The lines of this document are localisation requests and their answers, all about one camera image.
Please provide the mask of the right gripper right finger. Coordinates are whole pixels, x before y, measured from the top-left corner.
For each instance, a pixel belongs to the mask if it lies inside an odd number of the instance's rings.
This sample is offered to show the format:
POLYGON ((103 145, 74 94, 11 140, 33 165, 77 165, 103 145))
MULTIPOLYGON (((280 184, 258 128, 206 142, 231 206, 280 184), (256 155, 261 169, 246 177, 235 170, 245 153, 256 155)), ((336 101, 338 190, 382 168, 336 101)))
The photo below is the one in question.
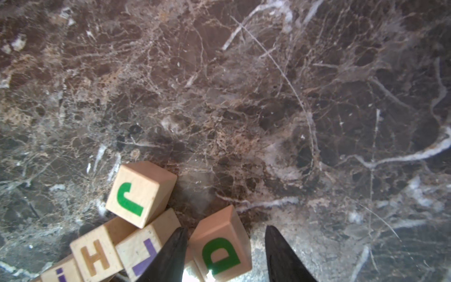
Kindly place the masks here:
POLYGON ((317 282, 275 226, 266 227, 265 252, 270 282, 317 282))

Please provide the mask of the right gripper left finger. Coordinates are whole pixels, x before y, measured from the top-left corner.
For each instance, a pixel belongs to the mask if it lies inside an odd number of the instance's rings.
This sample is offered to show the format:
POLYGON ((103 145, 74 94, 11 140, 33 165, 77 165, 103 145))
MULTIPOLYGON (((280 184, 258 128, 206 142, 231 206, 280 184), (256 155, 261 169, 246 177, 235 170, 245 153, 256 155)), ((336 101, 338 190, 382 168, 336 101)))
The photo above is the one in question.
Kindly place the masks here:
POLYGON ((187 228, 177 228, 137 281, 181 282, 187 250, 187 234, 187 228))

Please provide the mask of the wooden block letter D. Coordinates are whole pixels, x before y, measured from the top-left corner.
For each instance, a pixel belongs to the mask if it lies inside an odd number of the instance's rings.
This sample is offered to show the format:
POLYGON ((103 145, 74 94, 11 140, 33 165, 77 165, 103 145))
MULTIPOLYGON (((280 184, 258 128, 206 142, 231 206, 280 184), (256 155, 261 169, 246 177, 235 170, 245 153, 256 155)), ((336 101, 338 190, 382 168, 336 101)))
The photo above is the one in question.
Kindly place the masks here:
POLYGON ((253 268, 250 238, 233 205, 201 220, 189 248, 205 281, 227 282, 253 268))

